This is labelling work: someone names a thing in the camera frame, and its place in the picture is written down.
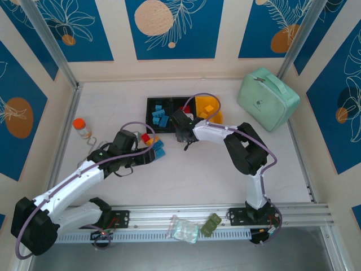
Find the blue block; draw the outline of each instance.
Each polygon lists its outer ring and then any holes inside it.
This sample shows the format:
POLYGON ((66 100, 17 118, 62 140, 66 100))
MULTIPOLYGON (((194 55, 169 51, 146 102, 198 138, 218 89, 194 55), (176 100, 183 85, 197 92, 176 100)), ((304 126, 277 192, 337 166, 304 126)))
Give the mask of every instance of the blue block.
POLYGON ((159 119, 158 117, 154 117, 154 118, 153 118, 153 124, 154 124, 154 125, 158 125, 158 124, 159 124, 159 121, 160 121, 160 119, 159 119))
POLYGON ((166 127, 168 122, 169 116, 163 116, 160 120, 159 127, 166 127))
POLYGON ((165 111, 164 109, 158 110, 156 112, 153 112, 152 115, 153 117, 163 117, 165 115, 165 111))
POLYGON ((159 150, 155 151, 155 153, 156 153, 156 158, 155 158, 155 160, 158 160, 160 157, 162 157, 162 156, 165 155, 165 151, 164 151, 162 148, 160 148, 159 150))
POLYGON ((164 144, 162 142, 162 140, 158 140, 156 143, 154 143, 153 145, 153 149, 155 151, 159 150, 160 148, 163 148, 164 144))

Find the orange bottle cap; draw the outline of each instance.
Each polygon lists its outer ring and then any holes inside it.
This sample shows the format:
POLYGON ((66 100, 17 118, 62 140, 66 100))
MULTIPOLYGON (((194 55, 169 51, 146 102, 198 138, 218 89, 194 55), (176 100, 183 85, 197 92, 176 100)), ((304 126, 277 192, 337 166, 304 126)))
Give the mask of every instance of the orange bottle cap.
POLYGON ((73 121, 73 126, 75 129, 80 130, 85 128, 85 121, 81 118, 75 119, 73 121))

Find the green lunch bag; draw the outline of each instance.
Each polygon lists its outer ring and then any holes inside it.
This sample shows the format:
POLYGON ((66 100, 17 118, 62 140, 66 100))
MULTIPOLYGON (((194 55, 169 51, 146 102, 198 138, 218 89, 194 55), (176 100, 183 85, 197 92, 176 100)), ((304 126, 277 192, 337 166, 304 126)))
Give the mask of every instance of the green lunch bag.
POLYGON ((267 131, 274 131, 291 117, 300 97, 266 68, 245 76, 238 103, 267 131))

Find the yellow block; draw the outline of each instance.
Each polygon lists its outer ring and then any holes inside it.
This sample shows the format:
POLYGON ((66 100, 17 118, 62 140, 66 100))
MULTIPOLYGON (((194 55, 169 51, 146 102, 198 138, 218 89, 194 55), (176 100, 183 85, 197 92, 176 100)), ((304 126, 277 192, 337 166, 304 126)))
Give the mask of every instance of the yellow block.
POLYGON ((210 111, 212 111, 214 108, 213 108, 213 106, 211 106, 211 105, 208 105, 208 106, 206 106, 205 108, 204 108, 204 110, 205 111, 207 111, 208 113, 210 112, 210 111))
POLYGON ((146 144, 147 144, 148 146, 150 146, 152 143, 153 143, 153 138, 149 139, 149 140, 146 142, 146 144))
MULTIPOLYGON (((197 116, 200 117, 202 113, 204 113, 204 109, 207 106, 212 106, 213 110, 208 113, 208 116, 215 113, 215 111, 219 108, 219 104, 216 99, 213 97, 207 96, 197 96, 196 97, 196 109, 197 109, 197 116)), ((220 110, 214 117, 212 117, 209 121, 213 123, 223 124, 223 115, 222 111, 220 110)))
POLYGON ((202 117, 203 119, 206 119, 208 115, 202 112, 198 117, 202 117))

